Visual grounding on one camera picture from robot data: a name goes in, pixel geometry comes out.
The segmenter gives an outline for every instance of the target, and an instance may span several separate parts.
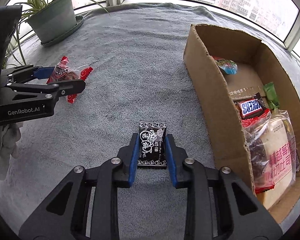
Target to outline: plant pot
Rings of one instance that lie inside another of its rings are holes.
[[[55,0],[26,20],[41,43],[47,43],[67,33],[76,24],[71,0]]]

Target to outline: black candy packet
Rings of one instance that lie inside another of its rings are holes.
[[[163,148],[166,127],[166,122],[140,121],[141,153],[138,159],[139,168],[165,169],[167,167]]]

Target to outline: open cardboard box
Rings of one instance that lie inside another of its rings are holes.
[[[210,56],[233,60],[235,75],[223,77]],[[238,30],[213,25],[191,25],[184,62],[192,79],[206,120],[216,168],[230,167],[254,190],[250,153],[233,100],[265,96],[263,84],[273,82],[280,109],[287,110],[300,159],[300,99],[276,56],[261,40]],[[296,182],[281,200],[258,195],[274,219],[281,223],[300,197],[300,171]]]

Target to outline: metal screw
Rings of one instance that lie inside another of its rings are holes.
[[[111,163],[112,163],[112,164],[119,164],[120,161],[121,161],[120,158],[112,158],[112,159],[111,159]]]
[[[82,166],[76,166],[76,167],[74,167],[73,171],[75,173],[81,173],[81,172],[83,172],[83,167]]]
[[[186,164],[194,164],[194,159],[192,159],[192,158],[186,158],[185,159],[185,163]]]
[[[231,172],[231,169],[229,167],[222,167],[221,171],[225,174],[229,174]]]

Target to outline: gray towel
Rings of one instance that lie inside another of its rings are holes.
[[[130,4],[109,11],[111,16],[103,10],[85,14],[82,27],[53,47],[42,47],[37,36],[22,45],[27,63],[55,65],[65,55],[70,66],[89,64],[94,71],[73,105],[61,98],[53,117],[21,128],[20,158],[10,160],[7,179],[0,181],[0,214],[15,232],[74,166],[91,168],[116,156],[138,132],[141,119],[166,121],[177,146],[214,167],[182,59],[192,23],[227,26],[263,39],[300,92],[300,68],[288,52],[262,33],[204,7]],[[121,239],[183,239],[185,216],[186,190],[172,187],[167,170],[138,169],[133,187],[118,190]]]

